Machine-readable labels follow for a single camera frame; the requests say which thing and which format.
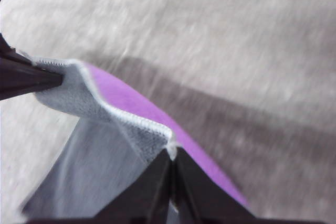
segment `purple fabric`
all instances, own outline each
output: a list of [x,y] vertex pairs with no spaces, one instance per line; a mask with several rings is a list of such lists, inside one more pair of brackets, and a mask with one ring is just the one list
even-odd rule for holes
[[237,190],[228,176],[172,118],[118,78],[92,65],[88,64],[87,66],[100,94],[106,102],[118,109],[156,121],[171,128],[175,132],[177,141],[212,181],[239,203],[246,205],[246,199]]

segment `gray fabric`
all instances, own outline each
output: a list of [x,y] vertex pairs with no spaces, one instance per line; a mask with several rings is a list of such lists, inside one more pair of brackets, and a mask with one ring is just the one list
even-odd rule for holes
[[[93,217],[144,171],[113,124],[80,119],[52,170],[23,208],[28,218]],[[170,208],[170,221],[176,213]]]
[[[93,217],[138,178],[167,138],[107,111],[93,97],[78,66],[46,59],[36,62],[64,78],[61,86],[37,92],[37,99],[82,119],[46,179],[27,200],[23,214],[29,219]],[[167,222],[178,223],[176,218],[170,206]]]
[[88,84],[83,79],[77,64],[65,65],[57,60],[44,63],[47,59],[36,61],[41,68],[63,74],[61,86],[36,93],[36,98],[44,105],[81,118],[118,125],[126,141],[147,163],[152,161],[166,145],[168,139],[163,132],[150,128],[150,125],[138,125],[132,119],[120,118],[103,108],[97,98],[92,96],[92,91],[88,89]]

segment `cloth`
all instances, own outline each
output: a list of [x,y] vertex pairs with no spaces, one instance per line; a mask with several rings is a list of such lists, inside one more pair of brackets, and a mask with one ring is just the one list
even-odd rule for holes
[[[244,197],[216,163],[166,113],[114,76],[78,60],[36,58],[61,73],[61,86],[36,93],[59,111],[79,116],[62,154],[27,199],[28,218],[92,217],[144,171],[163,149],[182,146],[207,175],[242,205]],[[169,223],[177,215],[169,210]]]

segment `clip jaw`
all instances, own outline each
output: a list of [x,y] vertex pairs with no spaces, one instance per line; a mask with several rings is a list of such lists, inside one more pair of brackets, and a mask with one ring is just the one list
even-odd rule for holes
[[0,34],[0,100],[62,84],[62,76],[34,67]]
[[224,192],[182,148],[171,161],[163,150],[143,174],[89,219],[32,220],[27,224],[164,224],[169,202],[181,224],[322,224],[260,219]]

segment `floor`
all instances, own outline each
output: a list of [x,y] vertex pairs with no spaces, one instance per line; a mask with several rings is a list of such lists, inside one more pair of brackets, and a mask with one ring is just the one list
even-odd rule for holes
[[[32,56],[78,58],[174,117],[253,213],[336,223],[334,0],[3,0]],[[77,118],[1,101],[1,222],[49,171]]]

